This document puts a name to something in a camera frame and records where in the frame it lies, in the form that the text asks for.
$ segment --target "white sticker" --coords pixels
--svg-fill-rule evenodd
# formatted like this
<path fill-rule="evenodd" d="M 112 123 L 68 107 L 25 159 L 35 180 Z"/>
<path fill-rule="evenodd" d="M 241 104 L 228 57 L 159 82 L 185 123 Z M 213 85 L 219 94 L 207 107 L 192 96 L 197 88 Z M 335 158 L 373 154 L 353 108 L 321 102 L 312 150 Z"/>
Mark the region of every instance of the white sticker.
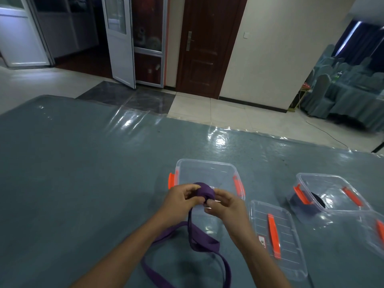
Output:
<path fill-rule="evenodd" d="M 262 245 L 266 248 L 266 245 L 265 245 L 265 237 L 261 237 L 259 236 L 259 241 L 262 243 Z"/>

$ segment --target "black floor tile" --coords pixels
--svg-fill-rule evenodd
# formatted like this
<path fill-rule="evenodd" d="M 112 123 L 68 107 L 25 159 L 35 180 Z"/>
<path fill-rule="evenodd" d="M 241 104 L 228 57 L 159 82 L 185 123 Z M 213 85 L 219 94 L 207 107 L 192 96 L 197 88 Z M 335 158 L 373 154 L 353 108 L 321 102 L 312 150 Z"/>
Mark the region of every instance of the black floor tile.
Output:
<path fill-rule="evenodd" d="M 77 99 L 167 114 L 175 95 L 145 88 L 133 90 L 122 84 L 103 81 Z"/>

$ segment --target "ceiling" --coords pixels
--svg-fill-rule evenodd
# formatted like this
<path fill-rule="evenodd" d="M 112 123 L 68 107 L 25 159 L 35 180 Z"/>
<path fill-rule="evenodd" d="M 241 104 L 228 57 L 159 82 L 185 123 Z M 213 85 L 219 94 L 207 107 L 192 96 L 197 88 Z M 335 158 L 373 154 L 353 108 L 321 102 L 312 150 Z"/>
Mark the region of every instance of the ceiling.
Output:
<path fill-rule="evenodd" d="M 349 13 L 357 20 L 384 26 L 384 0 L 356 0 Z"/>

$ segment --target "clear plastic container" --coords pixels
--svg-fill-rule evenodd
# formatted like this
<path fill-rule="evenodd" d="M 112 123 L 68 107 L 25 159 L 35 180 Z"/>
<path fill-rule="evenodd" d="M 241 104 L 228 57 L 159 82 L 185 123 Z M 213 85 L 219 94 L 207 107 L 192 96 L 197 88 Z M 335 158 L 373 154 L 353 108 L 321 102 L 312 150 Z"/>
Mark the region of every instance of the clear plastic container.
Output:
<path fill-rule="evenodd" d="M 340 176 L 299 173 L 296 177 L 297 183 L 287 200 L 301 222 L 372 210 L 364 197 Z"/>
<path fill-rule="evenodd" d="M 219 188 L 236 194 L 245 200 L 245 191 L 235 166 L 206 160 L 181 159 L 175 174 L 169 174 L 168 187 L 203 182 L 211 188 Z M 225 231 L 222 221 L 204 212 L 204 206 L 192 209 L 192 222 L 210 236 L 219 239 Z"/>
<path fill-rule="evenodd" d="M 366 247 L 384 258 L 384 215 L 376 211 L 362 214 L 359 229 Z"/>
<path fill-rule="evenodd" d="M 259 241 L 265 246 L 275 263 L 285 276 L 293 281 L 303 281 L 308 276 L 308 270 L 301 248 L 299 236 L 291 214 L 284 208 L 252 200 L 248 204 L 249 218 Z M 273 242 L 273 216 L 276 226 L 277 240 L 280 245 L 280 257 L 276 253 L 276 242 Z"/>

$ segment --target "brown wooden door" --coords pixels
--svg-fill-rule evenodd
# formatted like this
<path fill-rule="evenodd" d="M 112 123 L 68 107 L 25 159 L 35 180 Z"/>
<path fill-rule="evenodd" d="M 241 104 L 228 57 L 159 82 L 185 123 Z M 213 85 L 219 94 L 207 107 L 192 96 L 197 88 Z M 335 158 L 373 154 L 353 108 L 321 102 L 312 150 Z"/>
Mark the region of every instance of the brown wooden door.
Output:
<path fill-rule="evenodd" d="M 177 91 L 218 98 L 246 2 L 185 0 Z"/>

